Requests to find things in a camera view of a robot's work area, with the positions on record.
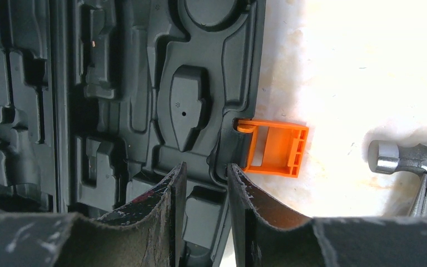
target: white surface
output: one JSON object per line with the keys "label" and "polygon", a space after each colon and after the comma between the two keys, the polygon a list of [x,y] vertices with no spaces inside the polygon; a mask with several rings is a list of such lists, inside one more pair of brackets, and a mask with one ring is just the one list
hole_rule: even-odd
{"label": "white surface", "polygon": [[366,150],[427,142],[427,1],[268,0],[264,32],[256,118],[310,134],[298,179],[251,180],[308,216],[406,212],[418,178],[372,173]]}

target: toolbox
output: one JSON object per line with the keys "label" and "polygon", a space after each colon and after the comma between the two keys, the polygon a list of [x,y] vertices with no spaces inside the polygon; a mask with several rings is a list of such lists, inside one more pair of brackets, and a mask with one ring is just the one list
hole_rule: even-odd
{"label": "toolbox", "polygon": [[181,261],[219,265],[264,16],[264,0],[0,0],[0,212],[99,217],[186,162]]}

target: circular recess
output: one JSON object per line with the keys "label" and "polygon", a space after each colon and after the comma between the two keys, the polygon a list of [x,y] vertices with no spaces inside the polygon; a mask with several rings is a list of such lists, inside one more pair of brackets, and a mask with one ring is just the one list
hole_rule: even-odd
{"label": "circular recess", "polygon": [[185,0],[189,17],[205,31],[227,28],[240,15],[239,0]]}

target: white table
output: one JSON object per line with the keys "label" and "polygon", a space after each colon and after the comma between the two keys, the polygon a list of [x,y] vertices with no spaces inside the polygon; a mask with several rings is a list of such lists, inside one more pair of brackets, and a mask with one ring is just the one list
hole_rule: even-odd
{"label": "white table", "polygon": [[366,154],[427,142],[427,1],[268,0],[264,32],[256,118],[310,133],[298,179],[251,180],[308,216],[407,212],[418,177],[372,173]]}

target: open tool case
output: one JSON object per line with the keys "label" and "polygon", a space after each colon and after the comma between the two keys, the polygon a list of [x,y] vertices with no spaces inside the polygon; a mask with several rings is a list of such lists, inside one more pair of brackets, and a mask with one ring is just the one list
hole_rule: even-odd
{"label": "open tool case", "polygon": [[182,262],[220,263],[264,0],[0,0],[0,212],[99,217],[187,163]]}

